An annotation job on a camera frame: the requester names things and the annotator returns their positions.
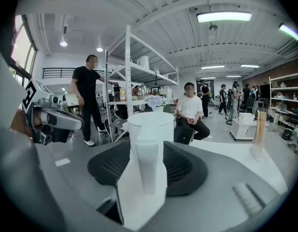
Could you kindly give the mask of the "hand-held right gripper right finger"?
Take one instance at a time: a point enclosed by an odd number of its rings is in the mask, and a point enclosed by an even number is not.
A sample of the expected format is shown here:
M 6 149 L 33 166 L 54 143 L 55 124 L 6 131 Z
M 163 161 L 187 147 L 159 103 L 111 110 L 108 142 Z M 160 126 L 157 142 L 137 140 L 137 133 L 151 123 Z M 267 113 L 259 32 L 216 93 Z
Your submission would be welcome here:
M 165 141 L 163 163 L 167 171 L 167 197 L 194 193 L 208 176 L 206 163 L 192 153 L 189 145 Z

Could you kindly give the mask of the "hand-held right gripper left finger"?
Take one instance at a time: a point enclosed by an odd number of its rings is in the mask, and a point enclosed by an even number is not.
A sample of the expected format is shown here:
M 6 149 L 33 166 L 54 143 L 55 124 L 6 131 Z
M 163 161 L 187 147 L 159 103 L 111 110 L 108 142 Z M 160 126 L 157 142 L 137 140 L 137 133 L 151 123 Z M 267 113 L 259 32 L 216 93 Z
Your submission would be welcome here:
M 129 160 L 130 142 L 122 141 L 91 158 L 87 169 L 99 184 L 116 186 Z

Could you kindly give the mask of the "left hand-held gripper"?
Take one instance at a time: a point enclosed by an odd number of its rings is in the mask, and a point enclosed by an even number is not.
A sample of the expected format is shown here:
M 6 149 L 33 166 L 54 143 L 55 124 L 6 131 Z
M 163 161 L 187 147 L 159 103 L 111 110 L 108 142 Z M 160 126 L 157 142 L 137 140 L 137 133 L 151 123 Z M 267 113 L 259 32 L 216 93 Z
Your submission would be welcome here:
M 34 143 L 46 145 L 50 142 L 66 143 L 74 131 L 81 130 L 84 121 L 59 108 L 58 97 L 41 82 L 30 79 L 22 100 L 27 126 Z

